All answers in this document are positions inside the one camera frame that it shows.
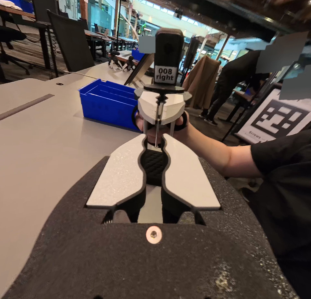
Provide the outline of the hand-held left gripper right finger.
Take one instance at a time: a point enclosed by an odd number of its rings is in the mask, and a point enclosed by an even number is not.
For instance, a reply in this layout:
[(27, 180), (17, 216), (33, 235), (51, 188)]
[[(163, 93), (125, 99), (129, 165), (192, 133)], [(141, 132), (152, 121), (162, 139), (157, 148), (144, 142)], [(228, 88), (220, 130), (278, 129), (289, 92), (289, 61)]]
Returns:
[(162, 173), (162, 207), (176, 217), (185, 211), (217, 211), (220, 202), (198, 156), (186, 145), (164, 134), (161, 149), (167, 161)]

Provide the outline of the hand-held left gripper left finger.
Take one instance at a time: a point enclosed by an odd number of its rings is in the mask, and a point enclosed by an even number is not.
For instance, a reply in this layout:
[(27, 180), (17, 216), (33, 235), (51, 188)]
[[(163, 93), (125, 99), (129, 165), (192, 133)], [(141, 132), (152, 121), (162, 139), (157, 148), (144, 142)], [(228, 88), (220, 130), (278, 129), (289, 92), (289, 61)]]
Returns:
[(108, 158), (86, 206), (137, 215), (146, 200), (146, 172), (141, 157), (147, 136), (141, 134), (117, 148)]

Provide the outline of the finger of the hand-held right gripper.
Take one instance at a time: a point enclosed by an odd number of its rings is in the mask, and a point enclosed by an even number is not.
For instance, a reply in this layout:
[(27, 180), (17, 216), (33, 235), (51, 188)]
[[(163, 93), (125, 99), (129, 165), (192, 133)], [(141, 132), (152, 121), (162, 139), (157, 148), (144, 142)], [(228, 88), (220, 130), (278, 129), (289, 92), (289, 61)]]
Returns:
[(147, 133), (147, 126), (155, 126), (157, 107), (161, 95), (149, 90), (135, 90), (135, 98), (138, 100), (138, 110), (143, 117), (144, 133)]
[(182, 94), (165, 94), (165, 100), (159, 107), (159, 123), (167, 125), (170, 136), (187, 126), (188, 116), (185, 113), (186, 102), (192, 97), (189, 92)]

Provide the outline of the long metal screw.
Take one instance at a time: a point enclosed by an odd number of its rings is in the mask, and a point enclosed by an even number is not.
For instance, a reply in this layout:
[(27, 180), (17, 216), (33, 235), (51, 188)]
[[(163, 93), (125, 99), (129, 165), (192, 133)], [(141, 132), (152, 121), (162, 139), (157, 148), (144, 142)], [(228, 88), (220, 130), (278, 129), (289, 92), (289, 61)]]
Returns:
[(155, 133), (155, 148), (158, 148), (158, 133), (159, 133), (159, 126), (161, 124), (161, 114), (162, 114), (162, 103), (159, 102), (157, 107), (157, 115), (155, 120), (155, 127), (156, 127), (156, 133)]

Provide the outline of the person's right forearm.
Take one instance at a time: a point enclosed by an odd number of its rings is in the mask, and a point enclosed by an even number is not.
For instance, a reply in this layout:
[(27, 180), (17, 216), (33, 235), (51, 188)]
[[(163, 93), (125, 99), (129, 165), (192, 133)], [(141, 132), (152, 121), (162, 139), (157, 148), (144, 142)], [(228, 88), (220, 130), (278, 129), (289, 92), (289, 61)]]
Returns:
[(255, 165), (251, 146), (227, 146), (187, 126), (187, 146), (206, 160), (218, 173), (230, 178), (262, 178)]

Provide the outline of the wooden desk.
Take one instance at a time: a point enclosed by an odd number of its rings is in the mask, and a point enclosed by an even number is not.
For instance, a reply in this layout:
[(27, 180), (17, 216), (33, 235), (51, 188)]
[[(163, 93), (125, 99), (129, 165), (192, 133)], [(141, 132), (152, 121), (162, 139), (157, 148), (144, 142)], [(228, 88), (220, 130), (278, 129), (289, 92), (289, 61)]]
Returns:
[(20, 16), (25, 16), (25, 17), (37, 20), (36, 16), (33, 13), (28, 13), (23, 10), (14, 9), (14, 8), (3, 6), (3, 5), (0, 5), (0, 10), (7, 12), (7, 13), (13, 13), (13, 14), (17, 14)]

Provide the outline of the person's right hand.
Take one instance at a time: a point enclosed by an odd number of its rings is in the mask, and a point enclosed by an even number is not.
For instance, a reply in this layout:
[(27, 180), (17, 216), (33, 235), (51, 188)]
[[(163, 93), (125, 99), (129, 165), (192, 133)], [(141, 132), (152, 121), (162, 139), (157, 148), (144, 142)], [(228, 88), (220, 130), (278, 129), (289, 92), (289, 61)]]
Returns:
[[(184, 143), (185, 145), (190, 146), (190, 142), (198, 141), (198, 137), (200, 132), (189, 122), (189, 114), (188, 112), (184, 111), (183, 114), (178, 118), (175, 122), (176, 126), (182, 126), (184, 119), (187, 119), (187, 122), (184, 126), (183, 129), (181, 130), (174, 130), (173, 132), (173, 137), (180, 142)], [(144, 131), (144, 121), (143, 121), (143, 116), (141, 115), (140, 112), (137, 112), (135, 114), (135, 123), (136, 126), (138, 126), (138, 129), (141, 131)], [(156, 137), (156, 129), (154, 125), (151, 125), (151, 129), (147, 131), (147, 140), (148, 143), (151, 145), (156, 145), (160, 144), (161, 142), (161, 137), (163, 134), (170, 134), (170, 126), (164, 126), (161, 130), (159, 130), (158, 135), (159, 137)]]

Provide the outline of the tan coat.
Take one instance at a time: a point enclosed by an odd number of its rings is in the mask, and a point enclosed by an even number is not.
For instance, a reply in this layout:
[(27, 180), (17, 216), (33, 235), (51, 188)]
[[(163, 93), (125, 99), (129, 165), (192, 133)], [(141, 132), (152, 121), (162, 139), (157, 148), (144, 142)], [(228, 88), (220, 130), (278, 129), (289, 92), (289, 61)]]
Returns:
[(186, 107), (208, 109), (211, 104), (220, 61), (203, 56), (192, 68), (182, 87), (192, 95)]

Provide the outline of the black wrist rest pad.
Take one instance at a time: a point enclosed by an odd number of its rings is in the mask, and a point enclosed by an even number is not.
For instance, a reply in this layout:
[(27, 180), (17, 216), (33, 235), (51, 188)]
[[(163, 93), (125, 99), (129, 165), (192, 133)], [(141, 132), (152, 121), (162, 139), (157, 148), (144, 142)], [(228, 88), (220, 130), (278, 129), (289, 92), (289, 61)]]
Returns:
[(161, 187), (162, 174), (167, 165), (164, 153), (147, 149), (141, 157), (141, 164), (146, 172), (146, 183)]

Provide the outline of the tilted black monitor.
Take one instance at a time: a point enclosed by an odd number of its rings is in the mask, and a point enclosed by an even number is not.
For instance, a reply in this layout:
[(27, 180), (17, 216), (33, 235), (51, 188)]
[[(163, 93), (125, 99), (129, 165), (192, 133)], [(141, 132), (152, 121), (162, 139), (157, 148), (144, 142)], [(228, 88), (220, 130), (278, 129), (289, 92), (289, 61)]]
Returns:
[(140, 80), (154, 63), (154, 55), (155, 53), (144, 54), (142, 59), (135, 66), (135, 69), (123, 85), (127, 86), (136, 82), (137, 80)]

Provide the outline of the black high-back chair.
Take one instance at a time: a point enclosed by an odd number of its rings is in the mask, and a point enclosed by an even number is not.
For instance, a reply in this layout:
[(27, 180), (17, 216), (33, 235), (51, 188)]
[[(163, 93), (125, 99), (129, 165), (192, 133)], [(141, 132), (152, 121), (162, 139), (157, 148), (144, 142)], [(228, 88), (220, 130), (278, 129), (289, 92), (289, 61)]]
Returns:
[(47, 10), (53, 33), (69, 72), (78, 72), (95, 65), (85, 30), (81, 23)]

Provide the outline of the sign with square code pattern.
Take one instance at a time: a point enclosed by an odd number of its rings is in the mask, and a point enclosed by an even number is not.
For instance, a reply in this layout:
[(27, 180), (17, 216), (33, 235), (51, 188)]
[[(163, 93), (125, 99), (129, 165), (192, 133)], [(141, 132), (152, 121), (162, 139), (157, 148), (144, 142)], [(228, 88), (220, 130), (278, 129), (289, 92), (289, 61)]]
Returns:
[(235, 137), (256, 144), (297, 134), (310, 124), (310, 99), (279, 100), (281, 87), (272, 91), (241, 126)]

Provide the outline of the black office chair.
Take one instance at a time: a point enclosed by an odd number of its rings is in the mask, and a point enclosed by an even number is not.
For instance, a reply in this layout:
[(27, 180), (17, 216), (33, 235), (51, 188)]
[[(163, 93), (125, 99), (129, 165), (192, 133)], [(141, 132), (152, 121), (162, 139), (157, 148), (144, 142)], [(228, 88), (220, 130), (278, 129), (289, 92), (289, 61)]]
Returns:
[(17, 65), (18, 67), (22, 68), (23, 70), (25, 70), (26, 75), (30, 75), (29, 70), (19, 63), (19, 61), (21, 61), (22, 63), (26, 63), (26, 62), (6, 54), (3, 48), (3, 45), (2, 45), (3, 43), (5, 43), (9, 49), (13, 49), (13, 46), (11, 45), (12, 41), (22, 41), (24, 39), (26, 39), (26, 35), (23, 32), (6, 27), (6, 26), (0, 26), (0, 48), (1, 48), (0, 61), (1, 63), (8, 64), (9, 62), (11, 62)]

